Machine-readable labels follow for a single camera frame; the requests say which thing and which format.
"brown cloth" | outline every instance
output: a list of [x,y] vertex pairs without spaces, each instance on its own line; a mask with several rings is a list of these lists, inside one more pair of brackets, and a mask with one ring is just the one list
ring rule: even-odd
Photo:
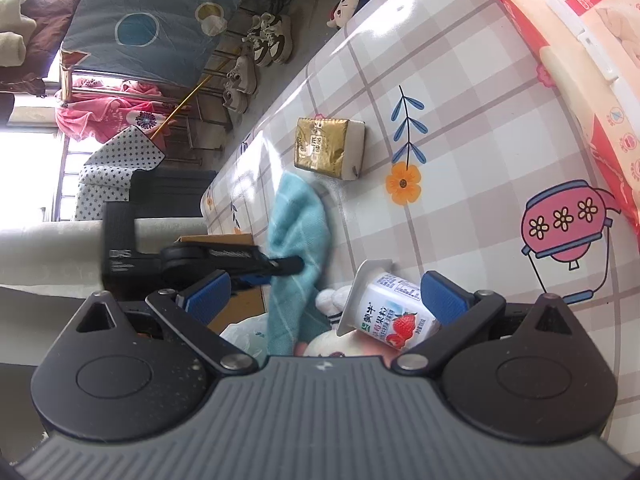
[[0,67],[0,91],[45,94],[42,79],[49,69],[62,40],[71,26],[80,0],[26,0],[20,12],[36,22],[27,44],[24,63]]

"checkered bed sheet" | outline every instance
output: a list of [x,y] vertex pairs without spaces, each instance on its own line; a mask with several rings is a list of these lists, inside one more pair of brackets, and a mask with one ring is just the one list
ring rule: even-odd
[[[264,244],[282,172],[295,171],[318,189],[332,228],[326,285],[349,283],[366,258],[393,258],[396,274],[414,283],[434,269],[467,290],[533,301],[541,287],[521,252],[527,201],[569,180],[606,188],[558,90],[536,69],[497,0],[372,0],[292,81],[203,195],[209,232],[252,232]],[[410,153],[421,191],[404,206],[385,184],[404,140],[394,141],[392,121],[402,94],[423,105],[408,113],[428,128],[411,130],[427,161]],[[293,168],[297,120],[316,114],[366,123],[358,180]],[[637,463],[640,255],[626,220],[609,215],[607,279],[572,310],[618,378],[604,438]],[[598,286],[606,255],[603,236],[578,269],[552,258],[535,264],[547,288],[569,294]]]

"plush doll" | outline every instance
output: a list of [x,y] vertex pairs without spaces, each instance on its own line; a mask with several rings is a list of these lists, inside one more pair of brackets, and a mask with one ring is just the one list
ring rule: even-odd
[[389,366],[390,362],[400,353],[395,348],[373,339],[364,332],[354,330],[338,337],[336,330],[351,286],[344,286],[338,290],[325,289],[316,297],[316,308],[329,318],[331,330],[317,336],[306,348],[296,348],[296,355],[309,357],[347,357],[363,355],[380,355]]
[[369,0],[340,0],[331,11],[331,20],[326,22],[329,27],[343,28],[351,17],[358,12]]

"cardboard box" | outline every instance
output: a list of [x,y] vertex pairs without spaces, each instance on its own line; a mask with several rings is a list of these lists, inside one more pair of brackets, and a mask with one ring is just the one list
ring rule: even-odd
[[[241,235],[195,235],[182,236],[179,242],[215,242],[219,244],[253,245],[251,234]],[[248,317],[264,314],[264,300],[260,287],[238,292],[231,297],[226,307],[209,323],[208,327],[216,334],[220,334],[228,325],[238,323]]]

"product label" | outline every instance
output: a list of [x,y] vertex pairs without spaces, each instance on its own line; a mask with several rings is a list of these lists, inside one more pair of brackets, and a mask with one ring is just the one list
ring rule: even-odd
[[432,323],[433,317],[409,312],[394,301],[367,301],[359,329],[383,343],[403,349],[410,340],[412,346],[424,339],[416,336]]
[[402,280],[392,274],[385,274],[378,279],[377,283],[390,288],[392,291],[404,294],[405,296],[412,298],[412,300],[422,301],[420,297],[420,287],[408,282],[407,280]]

